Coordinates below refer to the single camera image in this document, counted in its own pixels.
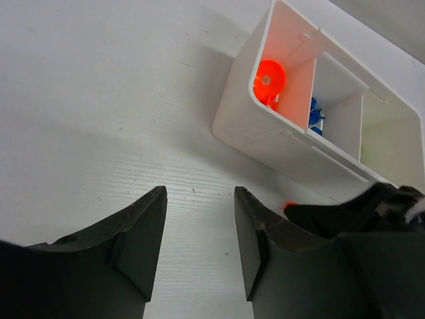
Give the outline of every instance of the white plastic container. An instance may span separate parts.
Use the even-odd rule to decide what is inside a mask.
[[[252,89],[264,59],[287,73],[277,112]],[[312,96],[325,112],[323,136],[308,128]],[[283,1],[272,2],[236,56],[212,130],[224,143],[339,201],[376,181],[425,191],[419,115]]]

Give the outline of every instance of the blue plastic piece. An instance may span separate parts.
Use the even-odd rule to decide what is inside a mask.
[[[315,98],[311,98],[310,111],[314,110],[317,106],[317,100]]]
[[[318,121],[324,119],[325,116],[323,115],[323,111],[322,109],[320,110],[312,110],[310,111],[310,117],[308,120],[308,126],[312,126],[316,123],[318,123]]]
[[[322,136],[322,135],[323,135],[322,130],[320,130],[317,126],[313,126],[311,129],[312,129],[314,132],[318,133],[320,136]]]

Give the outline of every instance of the screw hole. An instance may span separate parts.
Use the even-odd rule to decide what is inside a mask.
[[[264,85],[270,85],[270,83],[272,83],[272,78],[270,77],[270,75],[264,75],[261,78],[261,83]]]

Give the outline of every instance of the orange disc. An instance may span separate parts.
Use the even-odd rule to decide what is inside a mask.
[[[286,73],[284,68],[273,60],[263,60],[258,66],[254,80],[254,94],[263,104],[268,104],[284,88]]]

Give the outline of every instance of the wood grain surface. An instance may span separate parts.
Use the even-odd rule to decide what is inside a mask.
[[[3,1],[0,237],[50,243],[166,185],[144,318],[252,318],[234,187],[272,209],[329,202],[211,132],[233,57],[267,8],[267,0]],[[299,8],[423,107],[423,64],[326,0]]]

